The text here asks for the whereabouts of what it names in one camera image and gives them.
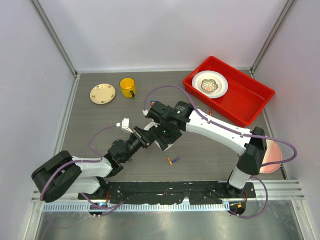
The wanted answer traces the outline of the white remote control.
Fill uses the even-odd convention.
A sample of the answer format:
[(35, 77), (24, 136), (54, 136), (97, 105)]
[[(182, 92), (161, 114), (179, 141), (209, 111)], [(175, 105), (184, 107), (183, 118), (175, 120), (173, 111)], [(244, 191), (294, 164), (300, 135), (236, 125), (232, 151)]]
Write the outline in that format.
[[(158, 123), (156, 123), (156, 122), (154, 122), (154, 121), (151, 121), (150, 123), (148, 123), (145, 127), (144, 127), (144, 130), (146, 130), (146, 131), (148, 131), (148, 130), (150, 130), (152, 127), (155, 127), (155, 128), (157, 128), (158, 127)], [(155, 134), (155, 141), (154, 141), (154, 143), (157, 145), (157, 147), (160, 149), (160, 150), (162, 150), (163, 152), (165, 152), (165, 151), (167, 151), (169, 148), (171, 148), (172, 146), (173, 146), (173, 144), (172, 143), (168, 143), (167, 144), (167, 147), (165, 147), (165, 149), (162, 149), (162, 147), (161, 147), (161, 145), (160, 145), (160, 140), (161, 140), (161, 138), (160, 138), (160, 136), (159, 136), (159, 134), (156, 132), (156, 131), (153, 131), (153, 133)]]

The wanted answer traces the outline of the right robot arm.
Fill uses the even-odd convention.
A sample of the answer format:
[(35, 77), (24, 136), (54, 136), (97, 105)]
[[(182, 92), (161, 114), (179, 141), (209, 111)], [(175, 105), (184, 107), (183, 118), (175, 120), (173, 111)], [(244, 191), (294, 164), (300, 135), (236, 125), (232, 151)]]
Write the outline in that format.
[(165, 137), (174, 132), (187, 131), (217, 141), (240, 155), (226, 183), (226, 193), (233, 198), (244, 192), (247, 181), (260, 172), (267, 152), (265, 131), (236, 127), (205, 114), (192, 103), (179, 101), (170, 107), (156, 101), (149, 110), (143, 110), (146, 118)]

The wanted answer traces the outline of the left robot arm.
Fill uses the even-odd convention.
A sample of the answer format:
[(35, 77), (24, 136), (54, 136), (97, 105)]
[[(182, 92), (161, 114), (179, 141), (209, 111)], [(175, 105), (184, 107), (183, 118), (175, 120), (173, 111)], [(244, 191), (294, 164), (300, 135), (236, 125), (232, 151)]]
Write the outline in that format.
[(87, 193), (100, 200), (107, 192), (100, 180), (113, 177), (140, 148), (148, 148), (155, 141), (152, 129), (135, 127), (128, 140), (115, 140), (107, 154), (98, 158), (72, 156), (67, 150), (54, 155), (31, 174), (40, 191), (40, 200), (51, 203), (65, 194)]

